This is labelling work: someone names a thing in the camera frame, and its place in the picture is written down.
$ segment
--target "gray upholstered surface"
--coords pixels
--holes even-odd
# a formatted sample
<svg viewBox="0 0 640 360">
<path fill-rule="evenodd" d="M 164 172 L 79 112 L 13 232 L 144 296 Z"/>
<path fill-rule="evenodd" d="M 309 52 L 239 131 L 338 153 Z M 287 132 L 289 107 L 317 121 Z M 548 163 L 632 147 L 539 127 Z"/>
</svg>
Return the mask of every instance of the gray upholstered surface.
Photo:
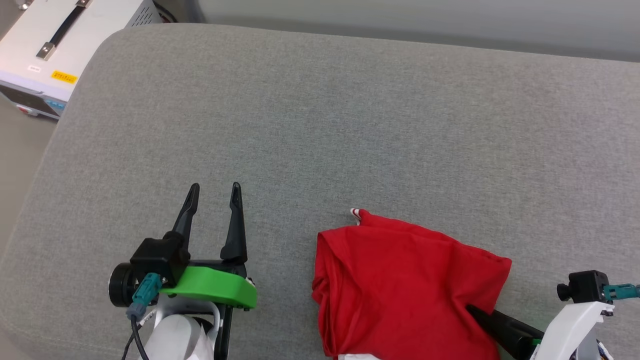
<svg viewBox="0 0 640 360">
<path fill-rule="evenodd" d="M 544 328 L 570 272 L 640 282 L 639 86 L 636 63 L 227 26 L 117 33 L 4 255 L 0 320 L 35 360 L 118 358 L 111 269 L 173 224 L 195 181 L 192 254 L 216 257 L 238 180 L 259 307 L 234 316 L 231 360 L 323 358 L 316 233 L 352 224 L 353 206 L 513 259 L 499 309 Z M 599 327 L 616 359 L 637 354 L 639 311 L 629 300 Z"/>
</svg>

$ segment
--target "white tag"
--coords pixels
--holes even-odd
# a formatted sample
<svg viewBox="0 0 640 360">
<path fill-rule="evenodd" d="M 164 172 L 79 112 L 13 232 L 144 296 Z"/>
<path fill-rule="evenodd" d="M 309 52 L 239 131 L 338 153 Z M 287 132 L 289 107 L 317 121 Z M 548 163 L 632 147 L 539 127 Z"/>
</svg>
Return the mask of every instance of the white tag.
<svg viewBox="0 0 640 360">
<path fill-rule="evenodd" d="M 529 358 L 529 360 L 536 360 L 536 356 L 538 355 L 538 349 L 540 349 L 540 344 L 537 344 L 536 348 L 533 349 L 533 354 L 531 354 L 531 357 Z"/>
<path fill-rule="evenodd" d="M 344 354 L 338 355 L 338 360 L 380 360 L 371 354 Z"/>
</svg>

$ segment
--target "red cloth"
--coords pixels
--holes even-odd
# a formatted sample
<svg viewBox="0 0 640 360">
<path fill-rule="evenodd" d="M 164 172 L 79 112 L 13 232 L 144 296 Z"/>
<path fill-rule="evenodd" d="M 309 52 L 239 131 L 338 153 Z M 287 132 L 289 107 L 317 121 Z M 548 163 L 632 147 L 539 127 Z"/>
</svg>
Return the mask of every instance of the red cloth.
<svg viewBox="0 0 640 360">
<path fill-rule="evenodd" d="M 499 359 L 465 306 L 491 313 L 511 260 L 365 210 L 358 217 L 359 226 L 318 234 L 312 296 L 324 353 Z"/>
</svg>

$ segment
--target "black cable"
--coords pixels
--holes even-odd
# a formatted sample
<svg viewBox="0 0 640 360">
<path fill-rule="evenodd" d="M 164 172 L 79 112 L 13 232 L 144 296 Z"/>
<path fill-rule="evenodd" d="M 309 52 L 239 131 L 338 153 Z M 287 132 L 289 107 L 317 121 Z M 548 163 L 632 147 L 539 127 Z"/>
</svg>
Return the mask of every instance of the black cable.
<svg viewBox="0 0 640 360">
<path fill-rule="evenodd" d="M 169 16 L 171 18 L 171 21 L 178 22 L 178 19 L 176 19 L 175 16 L 173 16 L 172 13 L 170 13 L 166 8 L 164 8 L 164 6 L 158 4 L 156 0 L 154 0 L 154 5 L 156 6 L 156 8 L 158 8 L 158 10 L 162 11 L 167 16 Z"/>
<path fill-rule="evenodd" d="M 73 25 L 74 22 L 76 22 L 76 20 L 80 17 L 80 14 L 82 14 L 84 9 L 85 9 L 84 6 L 76 6 L 73 9 L 73 11 L 69 14 L 69 16 L 67 16 L 67 18 L 62 22 L 62 25 L 60 25 L 56 33 L 53 34 L 53 37 L 51 37 L 51 40 L 49 42 L 54 44 L 55 46 L 60 45 L 62 38 L 65 37 L 69 29 L 71 28 L 71 25 Z"/>
<path fill-rule="evenodd" d="M 138 325 L 138 330 L 140 330 L 142 328 L 142 325 Z M 131 332 L 131 336 L 129 336 L 129 341 L 127 341 L 127 344 L 124 347 L 124 353 L 122 354 L 122 360 L 126 360 L 127 359 L 127 353 L 129 352 L 129 347 L 131 346 L 131 343 L 133 342 L 133 332 Z"/>
<path fill-rule="evenodd" d="M 149 356 L 145 352 L 145 347 L 142 345 L 142 340 L 140 340 L 140 333 L 138 332 L 138 323 L 136 322 L 135 317 L 131 319 L 131 330 L 133 331 L 133 338 L 136 340 L 136 346 L 138 347 L 138 352 L 140 353 L 140 357 L 142 360 L 149 360 Z"/>
</svg>

